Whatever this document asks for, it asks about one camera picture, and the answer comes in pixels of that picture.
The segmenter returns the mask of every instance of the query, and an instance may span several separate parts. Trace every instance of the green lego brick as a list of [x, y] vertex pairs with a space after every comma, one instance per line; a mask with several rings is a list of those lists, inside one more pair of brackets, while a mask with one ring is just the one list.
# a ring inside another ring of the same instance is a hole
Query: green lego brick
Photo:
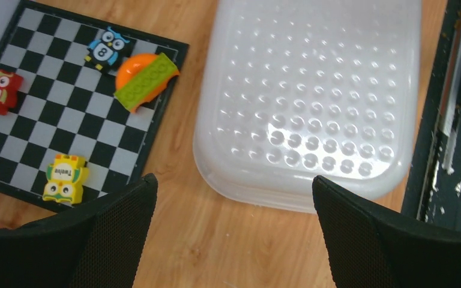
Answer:
[[161, 53], [151, 64], [116, 91], [114, 96], [127, 110], [131, 110], [177, 70], [176, 64], [167, 55]]

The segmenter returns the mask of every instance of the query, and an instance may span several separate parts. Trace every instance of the owl eye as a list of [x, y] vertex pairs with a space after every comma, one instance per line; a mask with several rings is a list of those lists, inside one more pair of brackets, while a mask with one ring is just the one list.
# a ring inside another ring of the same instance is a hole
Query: owl eye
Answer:
[[49, 183], [49, 184], [47, 185], [46, 191], [47, 191], [48, 194], [54, 195], [54, 194], [57, 193], [57, 190], [58, 190], [58, 189], [59, 189], [59, 187], [57, 186], [56, 183]]
[[0, 87], [6, 87], [6, 86], [8, 86], [8, 84], [10, 84], [10, 78], [8, 78], [6, 76], [2, 76], [0, 78]]
[[114, 50], [121, 50], [124, 47], [124, 42], [121, 39], [116, 39], [112, 43], [112, 47], [114, 47]]
[[103, 33], [103, 36], [101, 36], [101, 39], [103, 39], [103, 41], [105, 42], [110, 42], [114, 40], [114, 34], [112, 34], [112, 32], [107, 31]]
[[73, 193], [73, 186], [71, 184], [66, 184], [61, 187], [61, 194], [65, 197], [70, 197]]

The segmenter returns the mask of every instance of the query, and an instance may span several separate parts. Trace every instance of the wooden surface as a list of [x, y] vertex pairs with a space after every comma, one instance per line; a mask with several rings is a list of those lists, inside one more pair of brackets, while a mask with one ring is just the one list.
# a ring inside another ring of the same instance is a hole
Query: wooden surface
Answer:
[[[39, 2], [191, 45], [144, 171], [160, 188], [134, 287], [334, 287], [316, 215], [227, 200], [197, 171], [191, 142], [216, 0]], [[445, 5], [423, 1], [418, 120]], [[404, 189], [405, 181], [378, 203], [399, 211]], [[0, 194], [7, 226], [52, 214]]]

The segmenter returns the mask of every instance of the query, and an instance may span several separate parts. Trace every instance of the black and white checkered board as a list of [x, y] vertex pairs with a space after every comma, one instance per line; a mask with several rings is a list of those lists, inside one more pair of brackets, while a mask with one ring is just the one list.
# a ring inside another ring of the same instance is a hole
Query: black and white checkered board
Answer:
[[0, 192], [68, 208], [41, 199], [57, 153], [87, 159], [83, 203], [140, 177], [175, 80], [136, 115], [126, 111], [113, 97], [115, 73], [102, 76], [84, 61], [107, 26], [134, 42], [132, 55], [163, 52], [181, 69], [187, 44], [22, 1], [0, 43], [0, 68], [24, 78], [17, 107], [0, 115]]

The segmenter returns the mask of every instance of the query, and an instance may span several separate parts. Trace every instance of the clear plastic lid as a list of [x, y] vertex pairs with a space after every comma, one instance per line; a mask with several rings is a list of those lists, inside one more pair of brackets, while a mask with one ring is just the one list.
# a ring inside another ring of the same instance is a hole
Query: clear plastic lid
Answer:
[[324, 175], [367, 199], [412, 156], [421, 2], [220, 1], [194, 156], [231, 199], [314, 212]]

